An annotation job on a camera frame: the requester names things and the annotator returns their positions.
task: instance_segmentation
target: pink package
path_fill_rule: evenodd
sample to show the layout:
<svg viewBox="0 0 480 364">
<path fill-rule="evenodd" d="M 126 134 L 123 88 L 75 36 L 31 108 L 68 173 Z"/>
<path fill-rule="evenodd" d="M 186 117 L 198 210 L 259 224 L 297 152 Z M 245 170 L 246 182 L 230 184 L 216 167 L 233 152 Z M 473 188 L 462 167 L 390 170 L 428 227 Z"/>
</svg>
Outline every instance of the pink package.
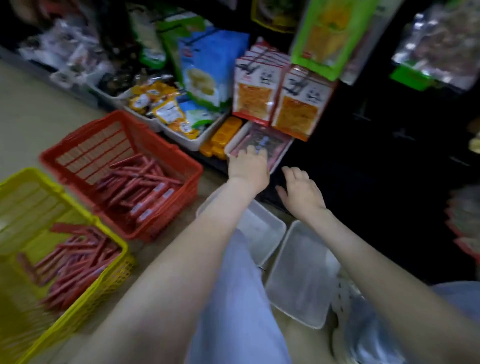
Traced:
<svg viewBox="0 0 480 364">
<path fill-rule="evenodd" d="M 248 146 L 254 146 L 257 153 L 265 148 L 268 152 L 268 170 L 271 170 L 290 139 L 290 136 L 278 130 L 254 124 L 231 155 L 236 157 L 240 150 L 247 149 Z"/>
</svg>

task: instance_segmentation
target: forearm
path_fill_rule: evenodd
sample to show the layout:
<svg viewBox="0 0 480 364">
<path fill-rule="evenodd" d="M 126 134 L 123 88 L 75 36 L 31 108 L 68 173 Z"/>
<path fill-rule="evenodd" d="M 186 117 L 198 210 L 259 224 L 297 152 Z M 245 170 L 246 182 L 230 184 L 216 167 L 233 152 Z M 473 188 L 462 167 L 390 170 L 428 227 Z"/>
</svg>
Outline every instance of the forearm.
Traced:
<svg viewBox="0 0 480 364">
<path fill-rule="evenodd" d="M 139 362 L 139 352 L 145 362 L 182 363 L 225 247 L 253 198 L 230 180 L 139 277 L 75 363 Z"/>
<path fill-rule="evenodd" d="M 309 222 L 420 362 L 478 363 L 478 327 L 428 286 L 373 249 L 329 211 Z"/>
</svg>

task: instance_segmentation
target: yellow plastic basket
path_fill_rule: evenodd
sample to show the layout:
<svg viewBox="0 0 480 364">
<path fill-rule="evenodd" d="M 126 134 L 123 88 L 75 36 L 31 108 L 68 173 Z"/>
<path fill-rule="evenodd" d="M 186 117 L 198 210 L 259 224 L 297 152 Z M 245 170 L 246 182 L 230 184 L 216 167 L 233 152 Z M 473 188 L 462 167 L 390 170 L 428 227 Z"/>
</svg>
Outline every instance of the yellow plastic basket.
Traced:
<svg viewBox="0 0 480 364">
<path fill-rule="evenodd" d="M 38 303 L 49 286 L 32 284 L 16 262 L 16 253 L 25 252 L 36 263 L 67 239 L 68 234 L 49 231 L 54 222 L 95 225 L 122 248 L 118 258 L 60 317 Z M 0 363 L 27 363 L 74 333 L 125 281 L 134 264 L 121 238 L 39 170 L 26 168 L 0 183 Z"/>
</svg>

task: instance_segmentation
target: hand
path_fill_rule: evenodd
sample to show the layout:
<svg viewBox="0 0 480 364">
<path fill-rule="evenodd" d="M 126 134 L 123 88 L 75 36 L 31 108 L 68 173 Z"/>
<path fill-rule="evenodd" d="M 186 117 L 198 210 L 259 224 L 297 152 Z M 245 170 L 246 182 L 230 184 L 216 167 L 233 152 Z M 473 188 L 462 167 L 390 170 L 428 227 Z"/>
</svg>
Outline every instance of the hand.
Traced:
<svg viewBox="0 0 480 364">
<path fill-rule="evenodd" d="M 231 156 L 228 164 L 228 181 L 239 182 L 255 197 L 270 181 L 267 168 L 267 150 L 262 148 L 256 154 L 254 146 L 241 150 L 237 157 Z"/>
<path fill-rule="evenodd" d="M 288 193 L 283 187 L 275 188 L 283 205 L 293 216 L 309 224 L 319 213 L 328 211 L 322 193 L 307 172 L 297 167 L 282 167 L 282 171 L 287 180 Z"/>
</svg>

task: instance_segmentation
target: floor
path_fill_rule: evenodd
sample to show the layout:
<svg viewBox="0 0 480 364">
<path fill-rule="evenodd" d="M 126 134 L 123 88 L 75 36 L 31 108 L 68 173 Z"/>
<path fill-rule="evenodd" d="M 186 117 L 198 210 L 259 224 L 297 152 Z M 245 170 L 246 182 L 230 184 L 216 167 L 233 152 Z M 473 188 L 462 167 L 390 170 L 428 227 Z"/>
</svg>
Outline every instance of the floor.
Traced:
<svg viewBox="0 0 480 364">
<path fill-rule="evenodd" d="M 0 152 L 4 156 L 0 158 L 0 181 L 24 167 L 41 168 L 37 159 L 41 151 L 79 126 L 105 114 L 2 61 L 0 85 Z M 169 225 L 155 243 L 143 246 L 139 242 L 130 242 L 139 266 L 127 282 L 77 334 L 43 352 L 31 363 L 65 364 L 74 357 L 141 272 L 193 221 L 198 206 L 225 180 L 216 171 L 205 168 L 199 183 L 198 199 Z M 267 208 L 287 225 L 292 222 L 289 215 L 271 206 Z M 336 363 L 330 351 L 331 330 L 335 325 L 333 314 L 329 315 L 322 330 L 309 329 L 277 310 L 274 310 L 274 316 L 285 336 L 294 364 Z"/>
</svg>

